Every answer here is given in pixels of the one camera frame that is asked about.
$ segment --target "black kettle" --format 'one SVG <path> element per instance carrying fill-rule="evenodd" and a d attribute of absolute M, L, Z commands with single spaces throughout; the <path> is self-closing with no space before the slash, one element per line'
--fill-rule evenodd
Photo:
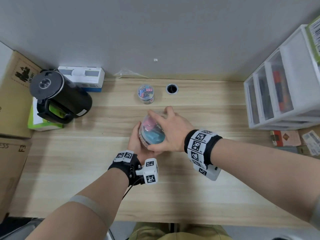
<path fill-rule="evenodd" d="M 42 70 L 36 75 L 31 81 L 30 93 L 38 100 L 38 116 L 53 123 L 68 124 L 84 116 L 92 106 L 90 94 L 56 70 Z M 65 116 L 51 112 L 50 105 L 62 110 Z"/>

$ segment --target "desk surface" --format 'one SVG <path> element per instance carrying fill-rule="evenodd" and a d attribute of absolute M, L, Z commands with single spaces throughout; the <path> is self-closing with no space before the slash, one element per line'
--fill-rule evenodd
<path fill-rule="evenodd" d="M 142 104 L 140 84 L 154 86 L 155 101 Z M 169 95 L 169 83 L 179 86 Z M 126 148 L 131 129 L 148 109 L 172 105 L 196 128 L 224 138 L 270 146 L 268 131 L 248 129 L 243 83 L 214 80 L 123 78 L 91 93 L 93 107 L 64 129 L 35 132 L 11 204 L 12 216 L 46 217 L 89 185 Z M 158 158 L 159 183 L 138 185 L 122 201 L 116 220 L 250 226 L 307 226 L 225 171 L 213 182 L 196 172 L 185 153 Z"/>

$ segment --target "hand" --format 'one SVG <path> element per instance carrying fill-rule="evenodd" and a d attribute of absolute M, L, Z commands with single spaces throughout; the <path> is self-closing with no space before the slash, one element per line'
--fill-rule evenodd
<path fill-rule="evenodd" d="M 155 158 L 160 153 L 162 153 L 162 151 L 158 151 L 158 152 L 149 151 L 141 145 L 141 142 L 139 139 L 140 125 L 141 125 L 141 122 L 139 121 L 132 130 L 132 134 L 130 136 L 129 143 L 128 143 L 128 150 L 134 151 L 134 153 L 138 155 L 138 159 L 141 165 L 144 165 L 144 162 L 147 159 Z"/>
<path fill-rule="evenodd" d="M 166 119 L 152 110 L 148 111 L 148 114 L 161 125 L 165 134 L 163 142 L 149 145 L 148 150 L 184 152 L 184 139 L 195 128 L 186 118 L 175 113 L 171 106 L 166 107 L 164 112 L 168 115 Z"/>

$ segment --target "blue and white box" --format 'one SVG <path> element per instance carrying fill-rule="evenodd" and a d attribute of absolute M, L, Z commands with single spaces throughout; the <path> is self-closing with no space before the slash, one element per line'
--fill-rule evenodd
<path fill-rule="evenodd" d="M 59 72 L 87 92 L 101 92 L 104 80 L 102 68 L 60 66 Z"/>

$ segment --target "gray sleeve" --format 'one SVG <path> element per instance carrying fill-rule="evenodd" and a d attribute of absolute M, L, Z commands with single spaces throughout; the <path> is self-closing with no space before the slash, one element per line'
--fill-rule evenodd
<path fill-rule="evenodd" d="M 320 196 L 318 197 L 318 201 L 314 207 L 310 224 L 320 231 Z"/>
<path fill-rule="evenodd" d="M 110 222 L 106 210 L 103 209 L 97 202 L 93 201 L 92 199 L 82 195 L 75 195 L 70 198 L 69 202 L 77 202 L 88 207 L 95 214 L 97 214 L 98 217 L 101 218 L 101 220 L 107 227 L 109 227 L 112 224 L 112 222 Z"/>

